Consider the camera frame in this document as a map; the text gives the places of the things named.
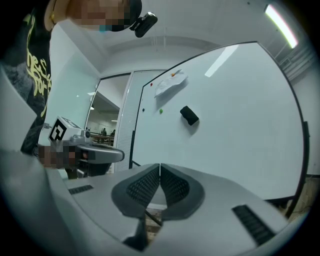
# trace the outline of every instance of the camera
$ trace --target camera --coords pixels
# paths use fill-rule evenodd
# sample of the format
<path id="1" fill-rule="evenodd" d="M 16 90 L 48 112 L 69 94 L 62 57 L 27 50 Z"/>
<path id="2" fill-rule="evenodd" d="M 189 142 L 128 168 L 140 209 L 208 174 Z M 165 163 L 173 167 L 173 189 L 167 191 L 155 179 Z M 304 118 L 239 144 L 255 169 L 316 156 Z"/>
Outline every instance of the camera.
<path id="1" fill-rule="evenodd" d="M 157 21 L 157 16 L 152 12 L 148 12 L 143 17 L 139 16 L 137 21 L 130 27 L 130 30 L 134 31 L 137 38 L 142 38 Z"/>

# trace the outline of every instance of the whiteboard frame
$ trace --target whiteboard frame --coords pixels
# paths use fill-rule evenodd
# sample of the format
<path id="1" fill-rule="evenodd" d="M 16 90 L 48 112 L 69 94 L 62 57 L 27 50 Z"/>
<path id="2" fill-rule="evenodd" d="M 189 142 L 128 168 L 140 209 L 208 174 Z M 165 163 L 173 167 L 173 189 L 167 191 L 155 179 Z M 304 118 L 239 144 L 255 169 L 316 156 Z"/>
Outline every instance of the whiteboard frame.
<path id="1" fill-rule="evenodd" d="M 299 104 L 299 101 L 298 101 L 298 98 L 297 98 L 297 95 L 288 79 L 288 77 L 286 76 L 286 74 L 284 73 L 284 71 L 281 69 L 281 67 L 279 66 L 279 64 L 277 63 L 277 61 L 275 60 L 275 58 L 267 51 L 266 48 L 264 48 L 259 42 L 257 41 L 248 41 L 248 42 L 241 42 L 241 43 L 235 43 L 235 44 L 230 44 L 230 45 L 225 45 L 225 46 L 221 46 L 221 47 L 218 47 L 218 48 L 215 48 L 215 49 L 211 49 L 211 50 L 208 50 L 206 52 L 203 52 L 201 54 L 198 54 L 196 56 L 193 56 L 185 61 L 182 61 L 181 63 L 169 68 L 168 70 L 164 71 L 163 73 L 161 73 L 160 75 L 158 75 L 157 77 L 155 77 L 154 79 L 152 79 L 151 81 L 147 82 L 143 87 L 142 87 L 142 90 L 141 90 L 141 96 L 140 96 L 140 101 L 139 101 L 139 106 L 138 106 L 138 111 L 137 111 L 137 115 L 136 115 L 136 121 L 135 121 L 135 127 L 134 127 L 134 133 L 136 132 L 136 129 L 137 129 L 137 123 L 138 123 L 138 117 L 139 117 L 139 112 L 140 112 L 140 106 L 141 106 L 141 99 L 142 99 L 142 96 L 143 96 L 143 92 L 144 92 L 144 88 L 146 85 L 149 85 L 152 81 L 154 81 L 155 79 L 157 79 L 158 77 L 162 76 L 163 74 L 165 74 L 166 72 L 176 68 L 177 66 L 185 63 L 185 62 L 188 62 L 196 57 L 199 57 L 201 55 L 204 55 L 204 54 L 207 54 L 209 52 L 212 52 L 212 51 L 215 51 L 217 49 L 220 49 L 220 48 L 225 48 L 225 47 L 229 47 L 229 46 L 233 46 L 233 45 L 241 45 L 241 44 L 252 44 L 252 43 L 257 43 L 263 50 L 265 50 L 265 52 L 270 56 L 270 58 L 274 61 L 274 63 L 277 65 L 277 67 L 281 70 L 282 72 L 282 75 L 285 77 L 290 89 L 291 89 L 291 92 L 293 94 L 293 97 L 294 97 L 294 100 L 295 100 L 295 103 L 297 105 L 297 108 L 298 108 L 298 112 L 299 112 L 299 116 L 300 116 L 300 121 L 301 121 L 301 128 L 302 128 L 302 136 L 303 136 L 303 156 L 302 156 L 302 167 L 301 167 L 301 174 L 300 174 L 300 178 L 299 178 L 299 182 L 298 182 L 298 185 L 297 185 L 297 188 L 296 188 L 296 192 L 293 196 L 289 196 L 289 197 L 283 197 L 283 198 L 275 198 L 275 199 L 271 199 L 271 200 L 267 200 L 268 202 L 270 203 L 281 203 L 281 202 L 287 202 L 289 200 L 292 200 L 285 216 L 287 218 L 290 217 L 290 215 L 292 214 L 297 202 L 298 202 L 298 199 L 301 195 L 301 192 L 303 190 L 303 186 L 304 186 L 304 181 L 306 179 L 306 176 L 307 176 L 307 170 L 308 170 L 308 163 L 309 163 L 309 132 L 308 132 L 308 123 L 306 121 L 304 121 L 304 118 L 303 118 L 303 115 L 302 115 L 302 111 L 301 111 L 301 108 L 300 108 L 300 104 Z M 131 140 L 131 152 L 130 152 L 130 159 L 129 159 L 129 166 L 132 167 L 132 164 L 134 163 L 135 165 L 138 165 L 138 163 L 134 162 L 133 159 L 132 159 L 132 156 L 133 156 L 133 151 L 134 151 L 134 144 L 135 144 L 135 137 L 132 136 L 132 140 Z"/>

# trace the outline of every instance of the whiteboard eraser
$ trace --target whiteboard eraser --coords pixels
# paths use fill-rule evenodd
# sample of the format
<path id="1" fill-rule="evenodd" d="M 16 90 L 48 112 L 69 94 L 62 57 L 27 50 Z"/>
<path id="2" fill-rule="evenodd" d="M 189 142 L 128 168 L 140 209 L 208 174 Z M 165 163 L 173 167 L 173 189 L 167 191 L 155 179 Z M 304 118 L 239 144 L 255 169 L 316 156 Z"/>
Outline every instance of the whiteboard eraser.
<path id="1" fill-rule="evenodd" d="M 199 120 L 199 117 L 197 117 L 197 115 L 188 106 L 181 109 L 180 113 L 187 120 L 190 126 Z"/>

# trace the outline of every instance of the white wall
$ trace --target white wall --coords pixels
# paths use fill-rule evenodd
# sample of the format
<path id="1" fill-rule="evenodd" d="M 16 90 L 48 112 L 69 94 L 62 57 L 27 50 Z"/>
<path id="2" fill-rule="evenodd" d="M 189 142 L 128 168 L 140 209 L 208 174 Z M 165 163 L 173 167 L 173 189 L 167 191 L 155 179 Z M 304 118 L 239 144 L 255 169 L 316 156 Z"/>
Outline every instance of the white wall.
<path id="1" fill-rule="evenodd" d="M 320 66 L 313 65 L 291 81 L 303 119 L 308 122 L 310 154 L 308 174 L 320 175 Z"/>
<path id="2" fill-rule="evenodd" d="M 136 47 L 111 55 L 106 62 L 102 77 L 118 75 L 136 70 L 167 70 L 204 51 L 185 46 Z"/>
<path id="3" fill-rule="evenodd" d="M 54 26 L 50 40 L 51 84 L 57 84 L 60 72 L 70 58 L 78 51 L 59 24 Z"/>
<path id="4" fill-rule="evenodd" d="M 105 128 L 106 134 L 110 135 L 116 129 L 117 122 L 111 120 L 118 120 L 118 114 L 99 113 L 97 110 L 91 110 L 86 127 L 93 133 L 101 133 Z"/>
<path id="5" fill-rule="evenodd" d="M 88 60 L 88 64 L 99 75 L 103 71 L 107 56 L 102 52 L 95 42 L 86 36 L 85 29 L 75 25 L 70 20 L 64 20 L 59 23 L 62 30 L 68 34 L 70 40 L 76 45 L 83 57 Z"/>
<path id="6" fill-rule="evenodd" d="M 129 75 L 122 75 L 101 80 L 97 91 L 120 109 L 128 79 Z"/>

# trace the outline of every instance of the black vent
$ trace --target black vent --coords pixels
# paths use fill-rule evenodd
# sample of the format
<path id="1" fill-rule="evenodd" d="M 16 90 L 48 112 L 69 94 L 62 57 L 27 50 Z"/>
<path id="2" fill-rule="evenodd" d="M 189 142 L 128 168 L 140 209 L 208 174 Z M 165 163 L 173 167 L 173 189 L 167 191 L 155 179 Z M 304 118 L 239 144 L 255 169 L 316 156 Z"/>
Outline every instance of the black vent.
<path id="1" fill-rule="evenodd" d="M 158 187 L 159 168 L 156 168 L 137 181 L 131 183 L 126 189 L 126 193 L 129 197 L 146 208 L 154 197 Z"/>
<path id="2" fill-rule="evenodd" d="M 259 246 L 275 236 L 248 206 L 240 205 L 232 210 Z"/>
<path id="3" fill-rule="evenodd" d="M 74 194 L 78 194 L 78 193 L 85 192 L 85 191 L 92 190 L 92 189 L 93 189 L 93 187 L 91 185 L 85 185 L 85 186 L 78 186 L 75 188 L 70 188 L 69 192 L 71 195 L 74 195 Z"/>

